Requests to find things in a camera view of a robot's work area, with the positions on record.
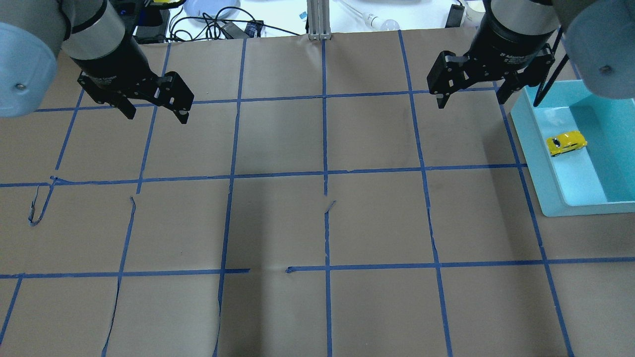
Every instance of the open container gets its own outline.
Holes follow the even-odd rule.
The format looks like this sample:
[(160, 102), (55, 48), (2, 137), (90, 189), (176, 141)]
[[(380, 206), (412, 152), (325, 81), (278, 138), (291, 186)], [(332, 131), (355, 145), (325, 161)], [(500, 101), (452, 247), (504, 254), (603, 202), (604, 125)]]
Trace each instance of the open container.
[[(598, 97), (582, 81), (557, 81), (534, 108), (523, 88), (511, 111), (542, 213), (635, 212), (635, 100)], [(580, 130), (587, 147), (552, 158), (546, 139)]]

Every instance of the metal post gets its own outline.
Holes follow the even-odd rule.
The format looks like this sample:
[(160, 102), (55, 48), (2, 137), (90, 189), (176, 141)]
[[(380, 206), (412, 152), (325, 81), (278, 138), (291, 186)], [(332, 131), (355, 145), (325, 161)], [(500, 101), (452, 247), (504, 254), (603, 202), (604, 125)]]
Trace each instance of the metal post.
[(307, 0), (309, 15), (309, 38), (311, 40), (331, 39), (331, 23), (328, 12), (329, 0)]

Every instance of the light blue bin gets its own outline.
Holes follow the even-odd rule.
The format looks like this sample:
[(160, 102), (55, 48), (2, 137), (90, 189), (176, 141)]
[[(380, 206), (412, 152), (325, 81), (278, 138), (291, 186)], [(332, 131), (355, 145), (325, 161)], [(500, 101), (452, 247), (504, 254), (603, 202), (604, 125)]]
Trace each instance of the light blue bin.
[[(511, 114), (542, 213), (635, 212), (635, 100), (558, 81), (534, 108), (536, 90), (525, 87)], [(587, 147), (552, 158), (545, 140), (571, 130), (582, 132)]]

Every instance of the yellow toy car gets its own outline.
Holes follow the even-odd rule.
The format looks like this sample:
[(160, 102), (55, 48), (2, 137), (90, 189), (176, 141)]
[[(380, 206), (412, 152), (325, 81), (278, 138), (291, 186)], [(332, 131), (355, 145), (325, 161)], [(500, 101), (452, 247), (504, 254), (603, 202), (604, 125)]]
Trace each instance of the yellow toy car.
[(547, 139), (547, 147), (552, 158), (565, 152), (581, 149), (586, 145), (586, 139), (578, 130), (568, 131)]

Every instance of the screw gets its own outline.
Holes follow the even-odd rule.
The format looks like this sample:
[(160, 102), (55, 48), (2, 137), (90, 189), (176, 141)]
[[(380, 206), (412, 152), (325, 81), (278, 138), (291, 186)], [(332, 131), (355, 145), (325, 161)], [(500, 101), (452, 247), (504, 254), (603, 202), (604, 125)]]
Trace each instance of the screw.
[(599, 72), (604, 75), (611, 74), (613, 72), (613, 67), (609, 65), (605, 65), (599, 68)]

